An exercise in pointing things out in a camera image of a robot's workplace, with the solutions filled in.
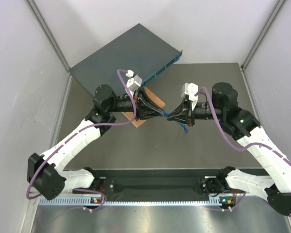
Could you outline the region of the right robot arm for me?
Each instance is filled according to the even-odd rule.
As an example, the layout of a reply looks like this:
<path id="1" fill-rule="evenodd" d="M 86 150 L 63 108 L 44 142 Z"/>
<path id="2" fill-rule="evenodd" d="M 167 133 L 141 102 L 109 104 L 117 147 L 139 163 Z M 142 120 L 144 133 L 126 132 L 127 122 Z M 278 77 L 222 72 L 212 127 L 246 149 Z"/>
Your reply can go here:
<path id="1" fill-rule="evenodd" d="M 231 189 L 253 194 L 278 213 L 291 217 L 291 161 L 272 142 L 257 118 L 238 106 L 238 92 L 221 82 L 212 87 L 185 83 L 181 104 L 168 120 L 192 127 L 196 120 L 214 120 L 223 139 L 236 151 L 248 151 L 267 172 L 251 175 L 231 166 L 215 177 L 215 193 Z"/>

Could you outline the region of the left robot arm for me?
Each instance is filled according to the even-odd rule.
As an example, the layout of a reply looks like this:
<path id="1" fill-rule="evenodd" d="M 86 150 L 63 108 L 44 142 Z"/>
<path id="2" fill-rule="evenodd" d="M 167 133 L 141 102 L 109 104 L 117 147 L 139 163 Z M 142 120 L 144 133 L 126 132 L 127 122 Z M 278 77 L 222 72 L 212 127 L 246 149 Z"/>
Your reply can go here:
<path id="1" fill-rule="evenodd" d="M 27 181 L 40 195 L 52 200 L 63 191 L 85 188 L 96 192 L 100 188 L 97 173 L 91 168 L 65 170 L 67 164 L 91 142 L 103 136 L 114 125 L 113 112 L 132 112 L 133 120 L 162 117 L 163 109 L 155 104 L 144 88 L 117 96 L 107 85 L 100 85 L 94 94 L 94 107 L 68 136 L 42 154 L 28 159 Z"/>

